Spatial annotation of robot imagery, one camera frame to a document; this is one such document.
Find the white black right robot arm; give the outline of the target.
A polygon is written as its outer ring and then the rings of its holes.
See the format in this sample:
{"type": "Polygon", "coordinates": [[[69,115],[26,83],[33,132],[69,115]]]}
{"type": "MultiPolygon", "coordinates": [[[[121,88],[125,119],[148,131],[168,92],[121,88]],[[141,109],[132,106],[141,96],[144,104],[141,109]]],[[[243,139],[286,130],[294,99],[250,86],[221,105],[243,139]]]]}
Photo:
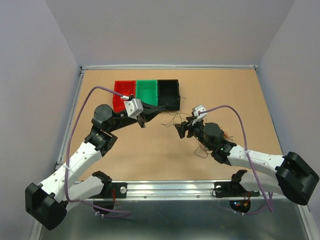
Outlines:
{"type": "Polygon", "coordinates": [[[251,169],[230,182],[231,192],[261,191],[284,195],[295,204],[305,206],[320,180],[319,175],[295,152],[272,155],[230,142],[218,124],[184,121],[175,124],[181,139],[196,138],[220,164],[251,169]]]}

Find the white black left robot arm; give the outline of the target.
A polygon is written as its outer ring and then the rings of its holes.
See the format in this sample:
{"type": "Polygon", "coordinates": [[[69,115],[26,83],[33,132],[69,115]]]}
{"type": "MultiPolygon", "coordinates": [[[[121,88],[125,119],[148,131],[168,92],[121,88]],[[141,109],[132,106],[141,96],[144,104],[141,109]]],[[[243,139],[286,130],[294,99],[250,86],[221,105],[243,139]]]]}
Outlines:
{"type": "Polygon", "coordinates": [[[121,112],[114,112],[108,104],[97,106],[90,133],[75,153],[67,152],[60,168],[39,184],[30,183],[25,189],[26,212],[47,230],[56,228],[69,210],[90,197],[110,197],[108,208],[93,206],[93,209],[102,217],[111,217],[116,198],[111,177],[96,171],[87,180],[76,181],[112,149],[118,139],[114,131],[135,123],[144,128],[147,122],[165,112],[163,106],[147,104],[137,98],[126,101],[125,107],[121,112]]]}

